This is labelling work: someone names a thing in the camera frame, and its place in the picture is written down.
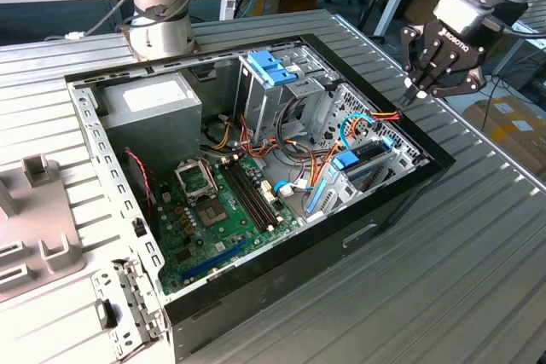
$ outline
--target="metal bracket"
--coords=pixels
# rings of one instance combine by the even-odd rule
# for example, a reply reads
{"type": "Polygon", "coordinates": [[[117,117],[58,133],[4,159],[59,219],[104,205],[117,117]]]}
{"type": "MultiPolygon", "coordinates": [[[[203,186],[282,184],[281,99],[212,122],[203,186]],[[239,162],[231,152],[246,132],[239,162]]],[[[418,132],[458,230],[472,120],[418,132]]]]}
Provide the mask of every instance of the metal bracket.
{"type": "Polygon", "coordinates": [[[91,276],[95,294],[113,314],[108,330],[119,360],[153,342],[166,331],[161,306],[142,264],[137,260],[113,262],[91,276]]]}

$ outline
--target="aluminum extrusion table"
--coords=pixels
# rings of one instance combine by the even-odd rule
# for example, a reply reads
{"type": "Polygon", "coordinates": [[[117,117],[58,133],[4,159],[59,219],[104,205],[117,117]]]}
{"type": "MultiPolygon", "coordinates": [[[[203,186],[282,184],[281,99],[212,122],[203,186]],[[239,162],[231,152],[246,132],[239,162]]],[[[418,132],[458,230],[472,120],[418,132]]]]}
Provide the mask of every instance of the aluminum extrusion table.
{"type": "MultiPolygon", "coordinates": [[[[396,62],[325,11],[195,26],[204,50],[306,32],[388,98],[403,93],[396,62]]],[[[115,361],[89,277],[127,250],[61,76],[132,61],[117,35],[0,49],[0,170],[32,153],[60,163],[87,262],[0,304],[4,359],[115,361]]],[[[537,360],[546,348],[544,186],[441,102],[421,101],[407,115],[456,158],[444,179],[399,225],[188,364],[537,360]]],[[[166,347],[154,344],[129,362],[169,362],[166,347]]]]}

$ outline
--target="white cable connector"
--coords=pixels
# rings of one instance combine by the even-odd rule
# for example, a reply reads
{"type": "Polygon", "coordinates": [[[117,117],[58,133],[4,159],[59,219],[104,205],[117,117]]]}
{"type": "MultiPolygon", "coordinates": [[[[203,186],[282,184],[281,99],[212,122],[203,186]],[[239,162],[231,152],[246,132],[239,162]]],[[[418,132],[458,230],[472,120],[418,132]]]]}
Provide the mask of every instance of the white cable connector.
{"type": "Polygon", "coordinates": [[[70,32],[65,34],[66,40],[79,40],[80,38],[85,37],[85,32],[70,32]]]}

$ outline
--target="motherboard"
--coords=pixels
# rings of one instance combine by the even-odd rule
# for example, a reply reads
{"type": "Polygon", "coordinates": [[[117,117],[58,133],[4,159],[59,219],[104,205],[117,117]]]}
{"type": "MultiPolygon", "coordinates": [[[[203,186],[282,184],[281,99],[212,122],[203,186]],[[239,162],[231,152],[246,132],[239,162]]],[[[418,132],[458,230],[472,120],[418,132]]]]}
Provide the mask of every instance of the motherboard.
{"type": "Polygon", "coordinates": [[[177,292],[216,269],[290,234],[297,217],[273,195],[254,159],[179,167],[168,181],[152,186],[165,294],[177,292]],[[199,198],[194,193],[205,192],[199,198]]]}

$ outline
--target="red wire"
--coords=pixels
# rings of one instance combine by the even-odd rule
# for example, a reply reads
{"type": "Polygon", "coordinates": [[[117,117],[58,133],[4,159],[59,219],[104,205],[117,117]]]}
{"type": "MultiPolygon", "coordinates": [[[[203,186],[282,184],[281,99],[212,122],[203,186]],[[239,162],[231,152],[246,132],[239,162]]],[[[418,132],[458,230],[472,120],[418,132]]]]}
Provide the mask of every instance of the red wire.
{"type": "Polygon", "coordinates": [[[148,202],[148,216],[152,216],[152,190],[150,189],[150,184],[148,181],[148,175],[146,174],[146,169],[142,161],[129,149],[125,150],[125,153],[135,160],[140,168],[142,176],[144,177],[144,186],[146,187],[146,201],[148,202]]]}

